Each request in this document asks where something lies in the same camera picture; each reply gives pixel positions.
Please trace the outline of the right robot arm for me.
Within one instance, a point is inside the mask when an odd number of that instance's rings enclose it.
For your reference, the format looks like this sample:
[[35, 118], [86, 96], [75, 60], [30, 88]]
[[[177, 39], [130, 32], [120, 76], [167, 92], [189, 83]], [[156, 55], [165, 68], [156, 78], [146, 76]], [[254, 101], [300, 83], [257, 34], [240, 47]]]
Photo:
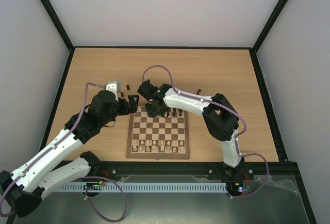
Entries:
[[239, 118], [224, 95], [217, 93], [214, 97], [204, 97], [175, 89], [169, 84], [158, 88], [147, 81], [140, 85], [138, 93], [148, 101], [145, 107], [150, 117], [168, 114], [175, 108], [201, 116], [210, 135], [221, 145], [223, 165], [219, 173], [230, 179], [242, 174], [237, 143]]

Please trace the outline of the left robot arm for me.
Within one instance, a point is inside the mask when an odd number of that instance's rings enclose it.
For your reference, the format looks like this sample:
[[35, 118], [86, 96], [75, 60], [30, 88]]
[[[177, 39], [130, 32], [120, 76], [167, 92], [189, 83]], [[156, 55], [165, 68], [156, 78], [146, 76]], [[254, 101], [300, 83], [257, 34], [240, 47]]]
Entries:
[[1, 172], [1, 202], [12, 208], [10, 215], [25, 217], [50, 193], [62, 185], [98, 173], [101, 161], [92, 152], [84, 152], [71, 163], [56, 168], [70, 153], [98, 135], [118, 116], [137, 111], [138, 95], [120, 98], [117, 93], [101, 90], [90, 104], [83, 103], [59, 134], [32, 159], [12, 172]]

